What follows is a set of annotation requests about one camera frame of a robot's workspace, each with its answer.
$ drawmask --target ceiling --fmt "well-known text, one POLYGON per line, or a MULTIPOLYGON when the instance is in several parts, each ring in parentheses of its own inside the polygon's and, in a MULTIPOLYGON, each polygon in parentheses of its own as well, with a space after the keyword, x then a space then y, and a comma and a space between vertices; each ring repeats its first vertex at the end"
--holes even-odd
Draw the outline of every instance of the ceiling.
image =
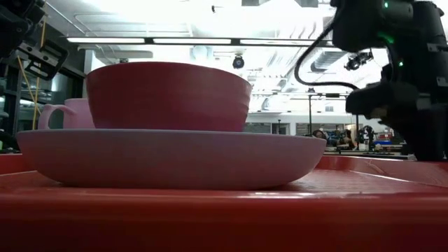
MULTIPOLYGON (((300 5, 296 0, 48 0, 47 11, 48 23, 65 36, 315 39, 335 12, 328 4, 330 0, 316 1, 318 8, 300 5)), ((448 10, 448 1, 434 2, 448 10)), ((291 74, 304 48, 90 45, 87 49, 95 50, 106 64, 126 57, 130 61, 188 62, 231 71, 253 85, 252 111, 305 107, 292 98, 308 87, 296 82, 291 74), (235 55, 244 58, 243 69, 233 69, 235 55)), ((384 49, 374 49, 373 53, 373 61, 357 71, 347 71, 347 54, 336 48, 319 48, 302 65, 300 74, 306 81, 345 81, 362 88, 378 81, 381 67, 388 63, 384 49), (317 60, 324 71, 311 68, 317 60)), ((345 87, 314 89, 350 91, 345 87)))

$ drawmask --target person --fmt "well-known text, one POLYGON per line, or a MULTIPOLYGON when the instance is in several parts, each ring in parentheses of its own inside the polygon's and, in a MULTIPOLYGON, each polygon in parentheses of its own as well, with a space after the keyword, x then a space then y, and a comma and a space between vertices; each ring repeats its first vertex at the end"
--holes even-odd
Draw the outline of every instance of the person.
POLYGON ((313 137, 316 138, 320 138, 320 139, 327 139, 327 137, 325 136, 325 134, 323 133, 323 131, 321 131, 320 129, 316 129, 313 131, 313 137))
POLYGON ((322 131, 322 132, 323 132, 323 134, 325 135, 325 138, 326 138, 326 139, 328 139, 328 133, 327 133, 327 132, 325 132, 325 131, 323 131, 323 128, 320 128, 319 130, 320 130, 320 131, 322 131))
POLYGON ((355 148, 355 144, 353 143, 353 141, 351 140, 351 130, 347 129, 345 131, 345 136, 343 139, 341 139, 341 144, 348 144, 349 148, 351 150, 353 150, 355 148))

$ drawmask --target fluorescent light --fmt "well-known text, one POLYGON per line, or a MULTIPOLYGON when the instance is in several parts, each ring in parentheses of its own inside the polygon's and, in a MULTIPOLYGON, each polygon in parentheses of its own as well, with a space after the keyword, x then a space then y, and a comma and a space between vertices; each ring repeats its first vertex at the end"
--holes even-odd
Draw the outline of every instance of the fluorescent light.
POLYGON ((145 43, 144 38, 67 38, 72 43, 145 43))
POLYGON ((252 92, 252 95, 273 95, 273 92, 252 92))
POLYGON ((226 38, 154 38, 154 43, 167 43, 167 44, 223 44, 228 45, 231 43, 230 39, 226 38))
POLYGON ((214 57, 235 57, 235 52, 213 52, 214 57))
POLYGON ((31 105, 31 104, 34 104, 34 102, 32 102, 32 101, 27 101, 27 100, 20 100, 20 104, 31 105))
POLYGON ((249 113, 283 113, 282 111, 249 111, 249 113))
POLYGON ((287 39, 242 39, 246 45, 281 45, 281 46, 310 46, 313 41, 294 41, 287 39))

